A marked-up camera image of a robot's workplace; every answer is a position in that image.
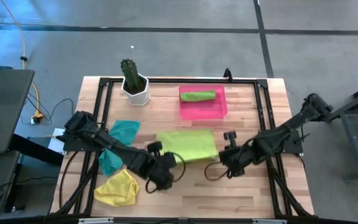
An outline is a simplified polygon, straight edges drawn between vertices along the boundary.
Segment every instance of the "yellow towel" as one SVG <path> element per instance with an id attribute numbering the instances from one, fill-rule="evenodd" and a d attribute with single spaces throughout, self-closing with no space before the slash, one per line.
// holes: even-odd
<path id="1" fill-rule="evenodd" d="M 139 184 L 124 169 L 94 190 L 94 198 L 114 207 L 134 205 Z"/>

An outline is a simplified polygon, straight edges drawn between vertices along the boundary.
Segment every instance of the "concrete floor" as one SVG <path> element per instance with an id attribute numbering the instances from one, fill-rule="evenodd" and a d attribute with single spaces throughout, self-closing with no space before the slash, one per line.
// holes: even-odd
<path id="1" fill-rule="evenodd" d="M 252 0 L 6 0 L 23 24 L 97 27 L 192 27 L 257 29 Z M 357 0 L 260 0 L 266 29 L 358 30 Z M 12 20 L 0 3 L 0 24 Z M 122 58 L 133 58 L 147 76 L 267 77 L 258 34 L 25 31 L 28 68 L 49 110 L 64 98 L 78 99 L 85 75 L 120 75 Z M 338 107 L 358 90 L 358 35 L 267 35 L 274 76 L 284 78 L 291 110 L 319 93 Z M 0 30 L 0 65 L 21 68 L 16 30 Z M 44 136 L 70 117 L 63 104 L 51 126 L 18 124 L 22 136 Z M 28 122 L 34 109 L 26 104 Z M 303 145 L 315 213 L 358 221 L 358 182 L 342 124 L 313 123 Z"/>

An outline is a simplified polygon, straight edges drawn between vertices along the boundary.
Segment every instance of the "teal cloth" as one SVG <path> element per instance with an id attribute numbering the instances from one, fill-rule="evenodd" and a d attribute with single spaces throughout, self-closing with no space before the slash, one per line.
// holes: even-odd
<path id="1" fill-rule="evenodd" d="M 126 146 L 130 146 L 139 130 L 140 122 L 118 120 L 112 126 L 109 135 Z M 122 167 L 120 157 L 110 150 L 105 149 L 99 156 L 99 164 L 103 174 L 108 177 Z"/>

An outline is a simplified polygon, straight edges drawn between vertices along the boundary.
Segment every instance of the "wooden table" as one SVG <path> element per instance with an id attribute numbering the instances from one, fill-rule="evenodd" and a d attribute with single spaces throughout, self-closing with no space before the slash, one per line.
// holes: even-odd
<path id="1" fill-rule="evenodd" d="M 84 77 L 80 97 L 76 109 L 93 112 L 96 92 L 100 77 Z M 224 84 L 228 113 L 222 120 L 186 121 L 179 117 L 179 97 L 177 83 L 151 83 L 151 100 L 144 107 L 131 106 L 121 84 L 113 86 L 108 128 L 117 119 L 140 121 L 140 129 L 133 146 L 144 146 L 155 140 L 156 133 L 172 130 L 189 130 L 199 128 L 214 129 L 214 137 L 218 150 L 223 150 L 228 144 L 223 139 L 223 132 L 237 131 L 237 141 L 240 143 L 254 136 L 260 129 L 256 110 L 255 93 L 252 85 Z M 291 117 L 284 81 L 281 78 L 268 79 L 270 98 L 273 106 L 275 122 L 278 125 Z M 264 94 L 261 92 L 263 107 Z M 101 102 L 99 118 L 103 111 Z M 58 183 L 70 155 L 65 156 L 60 170 Z M 306 211 L 313 213 L 305 170 L 299 158 L 283 154 L 283 164 L 288 188 L 292 191 Z M 63 203 L 75 190 L 80 179 L 84 152 L 79 152 L 68 168 L 63 185 Z M 210 182 L 204 177 L 204 168 L 211 161 L 192 162 L 187 165 L 186 173 L 181 181 L 174 183 L 166 191 L 148 194 L 145 191 L 145 181 L 132 175 L 140 190 L 136 204 L 128 207 L 111 207 L 94 200 L 91 216 L 93 217 L 191 217 L 191 218 L 273 218 L 272 199 L 270 196 L 269 179 L 266 164 L 246 167 L 243 177 L 232 179 L 222 178 Z M 182 171 L 183 166 L 172 170 L 175 176 Z M 225 171 L 222 165 L 216 165 L 209 175 L 218 176 Z M 108 178 L 99 171 L 96 187 L 104 184 Z M 81 211 L 83 211 L 88 187 L 85 188 Z M 51 212 L 58 210 L 59 185 L 57 185 Z M 280 208 L 284 212 L 282 193 L 278 190 Z"/>

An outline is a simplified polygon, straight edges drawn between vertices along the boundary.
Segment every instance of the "pink plastic container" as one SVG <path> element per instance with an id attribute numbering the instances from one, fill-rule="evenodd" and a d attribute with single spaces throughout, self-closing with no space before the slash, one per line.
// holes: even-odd
<path id="1" fill-rule="evenodd" d="M 181 119 L 221 119 L 227 114 L 226 96 L 223 85 L 179 86 L 180 93 L 215 90 L 215 100 L 200 102 L 180 102 Z"/>

